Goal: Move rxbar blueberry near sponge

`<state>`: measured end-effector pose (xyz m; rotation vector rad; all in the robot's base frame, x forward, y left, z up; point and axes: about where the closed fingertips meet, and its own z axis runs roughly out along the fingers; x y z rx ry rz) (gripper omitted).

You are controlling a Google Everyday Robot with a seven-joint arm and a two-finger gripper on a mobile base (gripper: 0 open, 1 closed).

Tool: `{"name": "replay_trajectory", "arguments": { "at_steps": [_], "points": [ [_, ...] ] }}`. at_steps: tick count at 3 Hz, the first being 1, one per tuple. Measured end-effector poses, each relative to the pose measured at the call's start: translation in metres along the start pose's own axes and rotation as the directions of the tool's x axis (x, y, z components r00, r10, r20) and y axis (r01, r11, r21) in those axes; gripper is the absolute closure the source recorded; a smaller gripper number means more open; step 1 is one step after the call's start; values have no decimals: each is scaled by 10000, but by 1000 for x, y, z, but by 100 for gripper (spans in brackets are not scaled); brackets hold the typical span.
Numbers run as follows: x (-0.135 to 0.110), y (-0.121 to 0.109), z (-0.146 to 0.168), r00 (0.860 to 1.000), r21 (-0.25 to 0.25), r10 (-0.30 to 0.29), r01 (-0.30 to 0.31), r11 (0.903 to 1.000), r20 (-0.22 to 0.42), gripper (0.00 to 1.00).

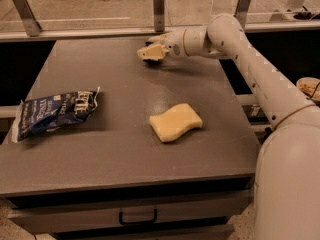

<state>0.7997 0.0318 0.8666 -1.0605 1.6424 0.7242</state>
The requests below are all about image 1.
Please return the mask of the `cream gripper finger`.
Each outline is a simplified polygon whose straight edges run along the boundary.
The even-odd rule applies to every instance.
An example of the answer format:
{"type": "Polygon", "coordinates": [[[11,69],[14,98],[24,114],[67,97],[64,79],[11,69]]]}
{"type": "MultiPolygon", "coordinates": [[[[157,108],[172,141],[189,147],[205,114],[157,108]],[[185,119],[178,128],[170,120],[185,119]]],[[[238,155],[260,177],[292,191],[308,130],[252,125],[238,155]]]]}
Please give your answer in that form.
{"type": "Polygon", "coordinates": [[[162,60],[169,50],[160,43],[151,44],[137,51],[137,55],[142,60],[159,61],[162,60]]]}

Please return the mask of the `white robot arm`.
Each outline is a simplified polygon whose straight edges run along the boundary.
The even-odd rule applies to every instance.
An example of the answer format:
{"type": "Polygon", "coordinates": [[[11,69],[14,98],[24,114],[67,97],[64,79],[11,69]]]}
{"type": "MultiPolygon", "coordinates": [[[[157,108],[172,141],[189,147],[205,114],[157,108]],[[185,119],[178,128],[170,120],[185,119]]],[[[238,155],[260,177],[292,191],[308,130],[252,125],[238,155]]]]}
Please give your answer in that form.
{"type": "Polygon", "coordinates": [[[239,21],[218,14],[206,26],[150,38],[137,55],[235,63],[273,128],[256,165],[255,240],[320,240],[320,109],[251,45],[239,21]]]}

